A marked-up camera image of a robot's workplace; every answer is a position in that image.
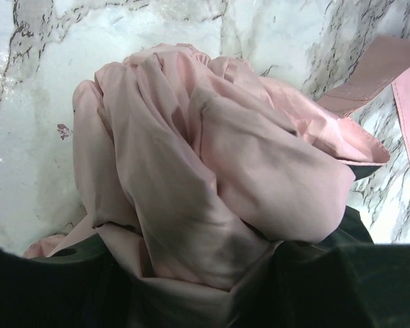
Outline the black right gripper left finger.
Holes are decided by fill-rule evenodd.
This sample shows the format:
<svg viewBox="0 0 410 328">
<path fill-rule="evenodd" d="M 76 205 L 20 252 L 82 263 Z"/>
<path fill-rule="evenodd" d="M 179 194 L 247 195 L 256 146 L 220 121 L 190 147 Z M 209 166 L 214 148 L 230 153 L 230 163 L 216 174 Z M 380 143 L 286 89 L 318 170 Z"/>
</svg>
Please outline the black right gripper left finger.
<svg viewBox="0 0 410 328">
<path fill-rule="evenodd" d="M 131 279 L 93 235 L 49 258 L 0 249 L 0 327 L 145 327 Z"/>
</svg>

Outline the pink folding umbrella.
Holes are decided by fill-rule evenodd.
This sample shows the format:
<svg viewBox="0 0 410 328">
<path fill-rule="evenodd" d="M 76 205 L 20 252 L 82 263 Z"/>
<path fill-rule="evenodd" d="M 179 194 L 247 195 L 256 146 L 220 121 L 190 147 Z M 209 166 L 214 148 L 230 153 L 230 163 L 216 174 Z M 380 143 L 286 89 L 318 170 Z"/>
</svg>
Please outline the pink folding umbrella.
<svg viewBox="0 0 410 328">
<path fill-rule="evenodd" d="M 160 44 L 74 91 L 74 177 L 86 210 L 49 258 L 98 235 L 131 279 L 145 327 L 233 327 L 286 241 L 324 241 L 355 180 L 389 161 L 351 119 L 410 69 L 377 36 L 347 83 L 313 101 L 248 62 Z"/>
</svg>

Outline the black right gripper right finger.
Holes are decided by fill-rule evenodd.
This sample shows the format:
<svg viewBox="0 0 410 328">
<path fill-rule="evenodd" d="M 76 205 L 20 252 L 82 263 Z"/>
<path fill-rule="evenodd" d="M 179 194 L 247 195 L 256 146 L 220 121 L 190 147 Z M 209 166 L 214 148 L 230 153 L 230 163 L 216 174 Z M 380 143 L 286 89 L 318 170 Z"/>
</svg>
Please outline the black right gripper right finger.
<svg viewBox="0 0 410 328">
<path fill-rule="evenodd" d="M 410 244 L 376 244 L 359 212 L 317 244 L 286 241 L 233 327 L 410 327 Z"/>
</svg>

